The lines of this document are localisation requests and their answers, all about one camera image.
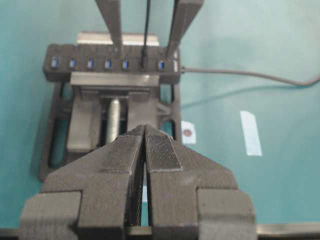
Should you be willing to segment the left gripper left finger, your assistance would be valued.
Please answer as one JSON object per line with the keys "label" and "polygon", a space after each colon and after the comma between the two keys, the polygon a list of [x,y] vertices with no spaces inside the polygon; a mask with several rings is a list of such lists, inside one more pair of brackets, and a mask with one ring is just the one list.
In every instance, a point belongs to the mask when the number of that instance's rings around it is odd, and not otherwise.
{"label": "left gripper left finger", "polygon": [[50,173],[24,205],[22,240],[123,240],[142,215],[142,125]]}

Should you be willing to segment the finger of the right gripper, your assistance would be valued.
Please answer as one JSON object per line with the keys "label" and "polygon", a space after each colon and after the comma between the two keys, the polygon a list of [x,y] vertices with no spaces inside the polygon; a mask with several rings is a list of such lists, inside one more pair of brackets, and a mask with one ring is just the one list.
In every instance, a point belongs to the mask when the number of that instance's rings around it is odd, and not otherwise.
{"label": "finger of the right gripper", "polygon": [[203,0],[175,0],[170,35],[166,47],[166,58],[171,58],[178,49],[181,39],[203,6]]}
{"label": "finger of the right gripper", "polygon": [[111,40],[115,47],[123,45],[121,28],[121,1],[120,0],[96,0],[98,9],[109,30]]}

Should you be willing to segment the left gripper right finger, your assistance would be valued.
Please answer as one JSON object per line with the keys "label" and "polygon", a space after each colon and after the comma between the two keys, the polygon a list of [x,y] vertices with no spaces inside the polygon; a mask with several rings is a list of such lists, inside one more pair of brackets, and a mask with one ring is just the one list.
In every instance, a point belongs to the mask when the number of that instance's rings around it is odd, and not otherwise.
{"label": "left gripper right finger", "polygon": [[256,239],[253,201],[231,170],[150,125],[145,147],[153,239]]}

